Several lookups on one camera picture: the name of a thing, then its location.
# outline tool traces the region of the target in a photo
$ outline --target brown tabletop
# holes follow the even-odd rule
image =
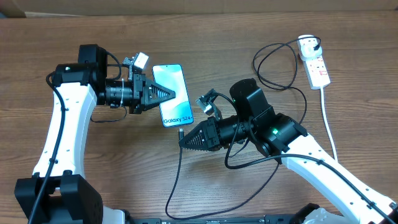
[[[30,177],[47,137],[53,94],[45,76],[60,63],[76,62],[81,44],[98,44],[120,61],[145,52],[150,56],[146,73],[151,78],[153,65],[181,64],[195,117],[193,124],[184,127],[188,132],[206,119],[195,104],[199,96],[211,88],[229,96],[232,84],[256,78],[251,61],[258,49],[302,34],[317,35],[322,38],[331,78],[325,88],[326,110],[339,162],[397,201],[397,21],[397,11],[1,19],[0,223],[26,223],[14,186],[18,178]],[[293,70],[291,51],[282,49],[264,62],[261,72],[288,84]],[[308,100],[303,126],[331,154],[320,93],[310,89],[301,62],[294,86]],[[299,120],[304,106],[298,92],[261,88],[276,112]],[[224,117],[234,114],[226,101],[216,103]],[[122,111],[97,106],[93,116],[121,115]],[[177,128],[163,128],[159,109],[130,114],[118,123],[91,123],[85,150],[86,178],[105,205],[129,210],[137,218],[166,218],[164,207],[174,184],[179,149]],[[225,152],[183,152],[180,180],[170,204],[172,215],[235,206],[250,197],[276,165],[269,161],[228,170]],[[249,145],[231,163],[260,157]],[[309,202],[337,212],[308,182],[281,166],[257,197],[218,217],[295,213]]]

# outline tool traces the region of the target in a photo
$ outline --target black and white robotic arm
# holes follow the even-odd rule
[[[228,148],[225,165],[240,169],[275,159],[279,164],[298,173],[325,196],[343,217],[326,214],[322,208],[308,214],[304,223],[391,223],[398,219],[397,205],[362,183],[330,157],[292,118],[275,114],[263,91],[254,79],[241,80],[229,91],[232,100],[210,90],[197,103],[206,114],[215,113],[202,121],[179,142],[180,147],[204,151]],[[222,118],[213,103],[217,96],[226,98],[237,115]],[[228,164],[231,145],[248,138],[265,157],[238,166]]]
[[[142,70],[148,56],[143,53],[124,60],[123,66],[129,68],[128,81],[106,78],[108,54],[97,45],[81,45],[78,63],[58,65],[51,75],[52,85],[65,105],[62,138],[59,147],[55,147],[63,108],[54,92],[52,119],[40,160],[32,177],[18,179],[15,188],[16,199],[29,218],[57,149],[45,194],[31,223],[126,221],[126,212],[105,207],[101,195],[85,180],[83,160],[91,115],[96,105],[123,106],[125,110],[128,106],[130,113],[142,113],[175,98],[175,92],[146,79]],[[61,197],[49,197],[55,189],[59,189]]]

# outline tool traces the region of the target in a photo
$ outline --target blue phone screen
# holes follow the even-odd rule
[[[152,68],[158,84],[175,91],[175,98],[160,104],[160,113],[165,127],[193,123],[191,105],[181,65],[155,65]]]

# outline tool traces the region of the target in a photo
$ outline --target black cylinder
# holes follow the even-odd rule
[[[229,118],[221,119],[217,122],[221,145],[231,143],[236,131],[237,120],[237,116],[231,116]],[[238,128],[238,133],[236,133],[235,142],[246,139],[248,134],[249,129],[247,122],[241,121]]]
[[[133,104],[131,82],[122,83],[122,81],[107,81],[105,90],[106,105],[111,107],[120,106],[122,95],[123,106],[131,106]]]

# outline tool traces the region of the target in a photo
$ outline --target power strip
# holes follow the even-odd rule
[[[313,35],[301,35],[299,38],[302,37],[313,37]],[[326,131],[330,139],[333,157],[335,158],[335,161],[338,162],[335,142],[331,136],[326,117],[325,94],[323,91],[323,88],[330,84],[330,78],[328,70],[326,69],[325,61],[323,61],[322,47],[319,47],[318,50],[314,50],[314,47],[317,44],[318,41],[316,38],[306,38],[297,41],[298,49],[300,50],[300,58],[303,60],[305,73],[307,74],[311,89],[320,90],[323,121],[325,122]]]

